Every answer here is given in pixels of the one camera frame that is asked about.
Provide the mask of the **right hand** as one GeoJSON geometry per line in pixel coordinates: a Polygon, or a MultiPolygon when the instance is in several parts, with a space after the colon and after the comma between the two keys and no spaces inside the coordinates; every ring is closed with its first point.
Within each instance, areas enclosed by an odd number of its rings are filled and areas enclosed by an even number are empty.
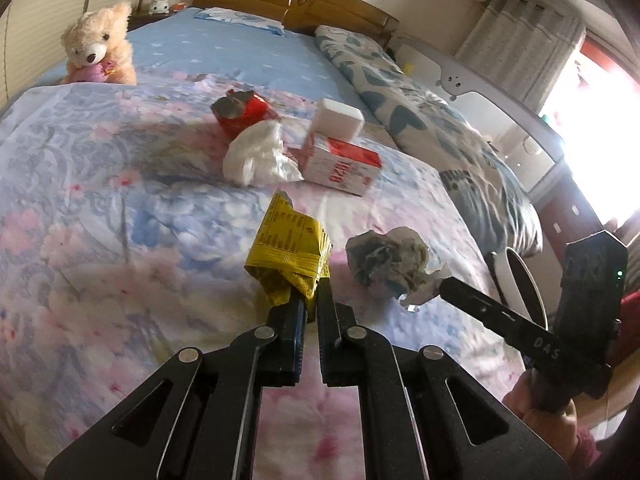
{"type": "Polygon", "coordinates": [[[512,390],[502,399],[502,403],[519,419],[536,432],[550,448],[569,462],[578,445],[577,412],[570,400],[559,413],[547,413],[533,408],[533,393],[530,388],[532,372],[521,374],[512,390]]]}

